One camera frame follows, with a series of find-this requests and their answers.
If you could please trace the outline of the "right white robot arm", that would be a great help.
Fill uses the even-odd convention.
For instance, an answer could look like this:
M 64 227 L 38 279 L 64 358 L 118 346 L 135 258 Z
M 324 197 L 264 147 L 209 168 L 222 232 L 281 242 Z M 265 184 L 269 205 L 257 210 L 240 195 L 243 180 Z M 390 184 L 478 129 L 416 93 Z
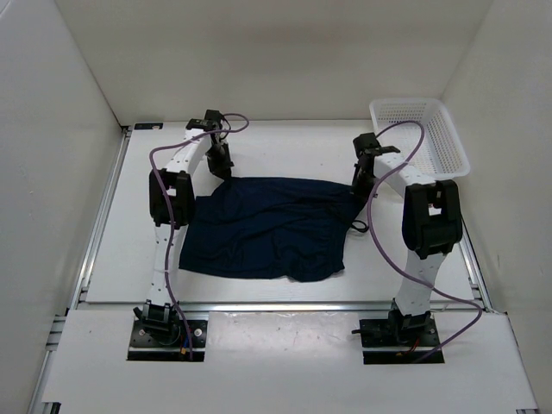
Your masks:
M 405 345 L 429 318 L 439 268 L 462 238 L 458 186 L 421 172 L 396 147 L 380 145 L 374 133 L 357 136 L 353 144 L 357 163 L 351 190 L 367 202 L 367 213 L 379 185 L 389 185 L 403 199 L 401 232 L 408 254 L 399 270 L 404 280 L 392 302 L 387 334 Z

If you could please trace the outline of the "navy blue shorts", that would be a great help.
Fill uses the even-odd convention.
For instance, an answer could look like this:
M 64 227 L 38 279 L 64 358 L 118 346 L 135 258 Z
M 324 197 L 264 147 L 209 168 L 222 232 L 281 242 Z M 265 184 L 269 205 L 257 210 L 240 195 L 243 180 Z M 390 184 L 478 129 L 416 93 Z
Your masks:
M 344 268 L 347 233 L 367 232 L 349 186 L 314 179 L 232 178 L 196 200 L 179 268 L 228 279 L 325 280 Z

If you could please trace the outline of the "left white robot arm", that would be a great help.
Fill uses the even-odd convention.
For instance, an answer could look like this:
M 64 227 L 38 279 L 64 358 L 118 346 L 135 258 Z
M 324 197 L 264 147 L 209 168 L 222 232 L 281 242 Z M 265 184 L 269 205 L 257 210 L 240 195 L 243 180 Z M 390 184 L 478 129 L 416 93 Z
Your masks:
M 229 179 L 234 166 L 227 136 L 232 128 L 227 116 L 206 110 L 192 118 L 180 143 L 153 148 L 149 155 L 149 215 L 154 223 L 154 274 L 147 298 L 135 316 L 143 329 L 162 345 L 175 343 L 180 336 L 182 310 L 172 290 L 177 275 L 178 255 L 185 233 L 195 215 L 192 176 L 201 160 L 219 179 Z

